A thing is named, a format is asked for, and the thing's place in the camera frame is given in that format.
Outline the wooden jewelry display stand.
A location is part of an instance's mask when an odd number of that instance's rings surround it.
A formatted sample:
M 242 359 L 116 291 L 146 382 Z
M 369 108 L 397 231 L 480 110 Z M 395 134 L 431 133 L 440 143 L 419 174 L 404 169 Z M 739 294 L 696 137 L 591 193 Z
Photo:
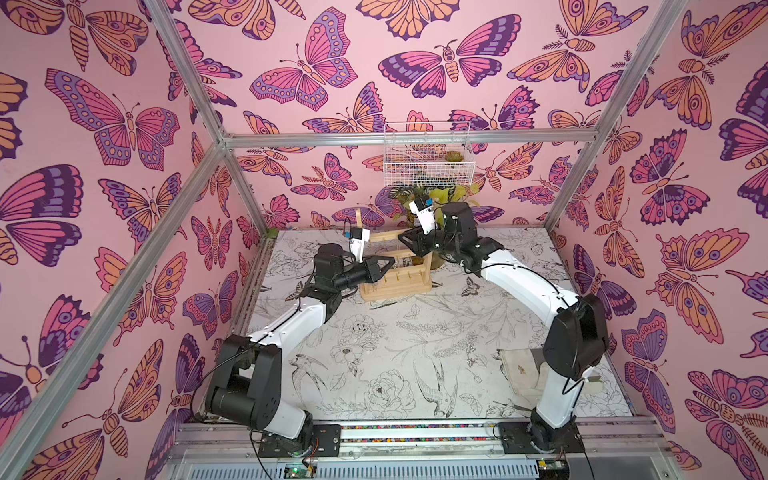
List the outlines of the wooden jewelry display stand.
M 365 228 L 360 208 L 355 208 L 354 213 L 355 226 Z M 398 240 L 398 235 L 404 231 L 405 229 L 399 229 L 371 233 L 370 240 L 367 243 L 379 244 Z M 360 286 L 359 291 L 363 300 L 377 302 L 428 293 L 432 290 L 431 253 L 424 256 L 421 263 L 413 261 L 415 256 L 407 248 L 385 251 L 381 255 L 394 257 L 396 259 L 395 265 L 377 283 L 362 284 Z

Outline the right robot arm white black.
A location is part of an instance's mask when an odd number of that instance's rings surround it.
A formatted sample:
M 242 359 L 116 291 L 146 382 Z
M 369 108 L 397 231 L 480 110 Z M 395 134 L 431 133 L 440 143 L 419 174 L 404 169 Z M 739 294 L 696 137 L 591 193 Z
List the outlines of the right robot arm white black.
M 436 253 L 465 274 L 497 285 L 546 327 L 542 354 L 549 373 L 527 432 L 535 450 L 560 450 L 575 431 L 574 411 L 587 377 L 608 350 L 603 303 L 594 294 L 556 286 L 499 241 L 480 236 L 466 202 L 448 203 L 436 212 L 430 200 L 415 200 L 408 209 L 417 218 L 416 226 L 398 238 L 412 253 L 419 257 Z

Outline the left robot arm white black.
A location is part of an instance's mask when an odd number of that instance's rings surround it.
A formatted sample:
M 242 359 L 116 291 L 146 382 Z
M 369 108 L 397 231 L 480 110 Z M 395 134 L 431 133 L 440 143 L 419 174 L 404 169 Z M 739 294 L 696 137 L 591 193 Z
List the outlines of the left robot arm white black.
M 290 455 L 315 448 L 312 415 L 282 399 L 283 355 L 327 323 L 344 292 L 382 280 L 396 259 L 318 247 L 296 304 L 262 330 L 224 340 L 204 397 L 205 411 L 275 439 Z

